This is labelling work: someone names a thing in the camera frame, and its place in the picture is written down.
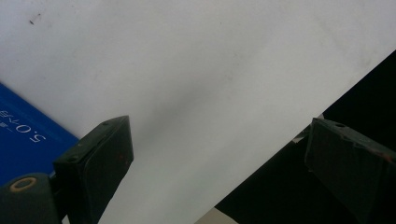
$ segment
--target white sheet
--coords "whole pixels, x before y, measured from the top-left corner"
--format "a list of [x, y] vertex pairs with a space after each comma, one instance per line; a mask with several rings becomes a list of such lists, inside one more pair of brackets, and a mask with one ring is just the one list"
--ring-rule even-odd
[[135, 161], [101, 223], [193, 223], [396, 49], [395, 11], [3, 0], [0, 81], [79, 137], [130, 115]]

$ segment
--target white paper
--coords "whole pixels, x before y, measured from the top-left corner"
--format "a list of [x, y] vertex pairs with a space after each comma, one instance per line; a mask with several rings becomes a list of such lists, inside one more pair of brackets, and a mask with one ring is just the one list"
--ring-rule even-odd
[[135, 161], [101, 223], [193, 223], [396, 49], [395, 10], [3, 0], [0, 81], [79, 137], [130, 115]]

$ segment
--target black surface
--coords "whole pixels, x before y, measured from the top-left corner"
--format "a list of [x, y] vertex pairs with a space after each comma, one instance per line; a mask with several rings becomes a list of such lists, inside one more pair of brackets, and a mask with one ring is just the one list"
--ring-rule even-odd
[[[325, 112], [396, 148], [396, 52]], [[357, 223], [304, 166], [305, 146], [285, 147], [216, 207], [239, 223]]]

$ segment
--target blue packaging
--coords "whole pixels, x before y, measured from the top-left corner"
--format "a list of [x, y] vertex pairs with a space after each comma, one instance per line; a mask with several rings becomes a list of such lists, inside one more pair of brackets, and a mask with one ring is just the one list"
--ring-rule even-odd
[[0, 83], [0, 185], [53, 171], [52, 161], [78, 139]]

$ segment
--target round hole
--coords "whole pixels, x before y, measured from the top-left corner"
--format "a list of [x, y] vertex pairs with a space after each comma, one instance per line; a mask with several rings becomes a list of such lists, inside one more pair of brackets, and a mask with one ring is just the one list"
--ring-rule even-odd
[[345, 128], [346, 126], [344, 124], [335, 124], [336, 127], [338, 128]]
[[23, 190], [29, 189], [32, 187], [35, 182], [37, 182], [37, 179], [34, 177], [25, 177], [24, 179], [20, 179], [18, 181], [15, 181], [10, 187], [9, 190], [11, 192], [21, 192]]
[[78, 160], [78, 156], [72, 156], [69, 159], [67, 159], [67, 161], [70, 161], [70, 162], [73, 162], [73, 161], [76, 161], [76, 160]]

